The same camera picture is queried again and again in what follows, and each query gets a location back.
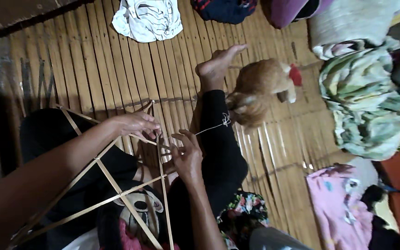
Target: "floral fabric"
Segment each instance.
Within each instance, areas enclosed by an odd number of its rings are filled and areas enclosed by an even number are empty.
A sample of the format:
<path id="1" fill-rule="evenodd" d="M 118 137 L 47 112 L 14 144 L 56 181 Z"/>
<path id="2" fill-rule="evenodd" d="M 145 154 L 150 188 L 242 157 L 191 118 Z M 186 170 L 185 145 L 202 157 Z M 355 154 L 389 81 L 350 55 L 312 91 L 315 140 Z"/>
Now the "floral fabric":
<path id="1" fill-rule="evenodd" d="M 268 227 L 265 201 L 259 194 L 237 191 L 234 200 L 217 217 L 217 224 L 229 250 L 249 249 L 253 230 Z"/>

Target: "string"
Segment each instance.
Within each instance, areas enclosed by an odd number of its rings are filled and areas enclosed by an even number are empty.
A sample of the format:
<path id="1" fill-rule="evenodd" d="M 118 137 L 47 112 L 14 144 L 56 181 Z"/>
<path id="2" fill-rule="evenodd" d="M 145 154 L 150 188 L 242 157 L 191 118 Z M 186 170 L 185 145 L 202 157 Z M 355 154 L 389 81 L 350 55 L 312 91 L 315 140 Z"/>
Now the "string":
<path id="1" fill-rule="evenodd" d="M 220 127 L 221 125 L 225 125 L 225 126 L 227 127 L 228 124 L 231 123 L 231 119 L 229 118 L 229 115 L 228 115 L 228 114 L 226 114 L 226 113 L 222 113 L 222 114 L 223 114 L 223 117 L 224 117 L 224 118 L 222 119 L 222 121 L 223 121 L 222 124 L 219 124 L 219 125 L 217 125 L 217 126 L 215 126 L 215 127 L 212 127 L 212 128 L 207 128 L 207 129 L 205 129 L 205 130 L 203 130 L 203 131 L 198 132 L 196 135 L 199 135 L 200 133 L 203 133 L 203 132 L 205 132 L 206 130 L 210 130 L 210 129 L 213 129 L 213 128 Z"/>

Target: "knot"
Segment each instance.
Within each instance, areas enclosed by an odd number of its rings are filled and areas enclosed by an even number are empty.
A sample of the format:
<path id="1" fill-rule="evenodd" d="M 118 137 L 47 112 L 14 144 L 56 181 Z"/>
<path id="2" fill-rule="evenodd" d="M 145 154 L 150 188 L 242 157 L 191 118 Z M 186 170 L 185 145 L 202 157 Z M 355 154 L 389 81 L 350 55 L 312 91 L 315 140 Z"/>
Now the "knot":
<path id="1" fill-rule="evenodd" d="M 223 114 L 223 119 L 222 119 L 222 121 L 223 121 L 223 125 L 225 125 L 226 127 L 228 126 L 228 124 L 230 124 L 231 123 L 231 119 L 230 119 L 230 117 L 229 117 L 229 115 L 228 114 L 226 114 L 226 113 L 222 113 Z"/>

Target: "foot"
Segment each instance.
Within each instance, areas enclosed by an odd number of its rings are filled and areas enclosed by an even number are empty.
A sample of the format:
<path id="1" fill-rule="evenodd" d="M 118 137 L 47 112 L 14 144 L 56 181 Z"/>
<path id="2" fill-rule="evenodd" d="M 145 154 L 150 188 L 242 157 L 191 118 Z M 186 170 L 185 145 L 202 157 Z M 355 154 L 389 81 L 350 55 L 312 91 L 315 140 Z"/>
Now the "foot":
<path id="1" fill-rule="evenodd" d="M 246 44 L 233 45 L 226 50 L 217 50 L 210 60 L 197 65 L 196 73 L 200 77 L 202 93 L 214 89 L 223 90 L 223 80 L 228 67 L 234 57 L 246 47 Z"/>

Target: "black pants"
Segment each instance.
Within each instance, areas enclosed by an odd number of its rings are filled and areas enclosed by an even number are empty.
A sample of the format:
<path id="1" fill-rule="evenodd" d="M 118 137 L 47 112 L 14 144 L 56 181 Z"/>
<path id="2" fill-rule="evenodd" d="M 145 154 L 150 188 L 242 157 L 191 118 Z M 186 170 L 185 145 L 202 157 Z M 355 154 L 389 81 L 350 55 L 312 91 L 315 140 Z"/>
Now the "black pants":
<path id="1" fill-rule="evenodd" d="M 205 93 L 200 130 L 221 124 L 223 122 L 222 113 L 228 113 L 225 93 L 220 90 Z M 81 132 L 93 126 L 86 119 L 72 113 L 69 114 Z M 29 162 L 76 136 L 76 132 L 62 111 L 42 109 L 34 112 L 21 125 L 20 137 L 24 162 Z M 241 155 L 231 126 L 223 125 L 210 129 L 201 133 L 200 137 L 206 152 L 202 162 L 204 184 L 212 212 L 214 216 L 218 216 L 232 200 L 234 193 L 246 177 L 247 163 Z M 132 178 L 137 170 L 134 156 L 113 146 L 101 160 L 116 181 L 130 180 L 133 182 Z M 99 202 L 94 198 L 96 195 L 93 192 L 100 190 L 101 186 L 108 185 L 101 170 L 96 166 L 92 167 L 47 214 L 44 223 L 58 221 Z M 174 241 L 181 249 L 193 249 L 189 197 L 181 179 L 175 180 L 170 188 L 168 206 L 170 207 Z M 96 212 L 93 211 L 58 227 L 59 231 L 48 232 L 38 241 L 46 240 L 49 249 L 61 249 L 77 236 L 94 228 L 95 221 Z M 54 238 L 53 234 L 67 234 L 68 238 L 62 239 L 60 242 L 44 239 L 44 237 Z"/>

